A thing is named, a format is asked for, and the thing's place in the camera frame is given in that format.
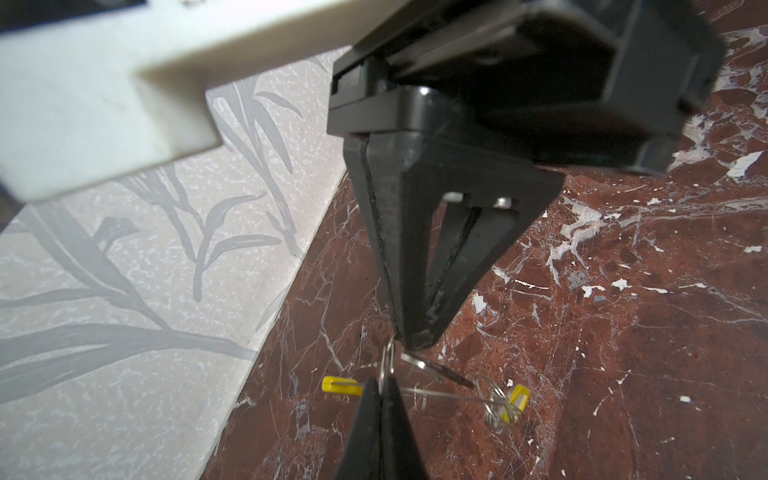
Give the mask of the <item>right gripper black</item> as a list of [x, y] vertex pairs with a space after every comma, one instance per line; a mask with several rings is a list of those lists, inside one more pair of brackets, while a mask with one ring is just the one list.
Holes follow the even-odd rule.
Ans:
[[659, 176], [725, 50], [689, 1], [408, 1], [334, 64], [327, 131]]

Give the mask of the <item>key with yellow cap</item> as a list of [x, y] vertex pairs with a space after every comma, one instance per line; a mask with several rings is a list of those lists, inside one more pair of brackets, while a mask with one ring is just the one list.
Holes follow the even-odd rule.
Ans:
[[517, 423], [527, 408], [531, 397], [531, 391], [528, 387], [518, 384], [512, 387], [507, 393], [507, 406], [502, 408], [501, 419], [506, 425]]

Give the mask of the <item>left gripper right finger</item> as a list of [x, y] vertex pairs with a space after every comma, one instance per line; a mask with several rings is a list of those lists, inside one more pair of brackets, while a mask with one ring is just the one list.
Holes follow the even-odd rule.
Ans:
[[394, 376], [381, 385], [381, 479], [428, 479]]

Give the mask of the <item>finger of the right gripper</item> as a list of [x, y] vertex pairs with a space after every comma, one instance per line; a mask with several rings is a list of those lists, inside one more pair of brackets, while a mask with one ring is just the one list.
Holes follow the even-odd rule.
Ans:
[[527, 160], [436, 135], [401, 139], [420, 212], [420, 321], [408, 350], [434, 346], [472, 289], [560, 194], [562, 173]]
[[420, 321], [420, 212], [412, 210], [412, 183], [396, 134], [348, 137], [343, 157], [388, 292], [400, 336]]

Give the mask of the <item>silver keyring band yellow tag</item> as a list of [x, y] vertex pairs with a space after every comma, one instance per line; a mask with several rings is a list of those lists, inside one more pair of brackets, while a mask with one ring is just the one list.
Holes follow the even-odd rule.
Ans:
[[522, 384], [504, 386], [487, 374], [460, 373], [393, 339], [375, 366], [368, 379], [327, 375], [320, 386], [328, 396], [356, 400], [368, 430], [377, 429], [386, 413], [419, 421], [466, 413], [491, 430], [504, 430], [520, 420], [530, 403], [531, 391]]

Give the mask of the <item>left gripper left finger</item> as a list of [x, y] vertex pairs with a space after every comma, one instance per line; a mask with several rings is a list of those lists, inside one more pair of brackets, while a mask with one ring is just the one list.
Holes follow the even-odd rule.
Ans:
[[380, 473], [381, 398], [375, 379], [363, 388], [351, 433], [334, 478], [376, 480]]

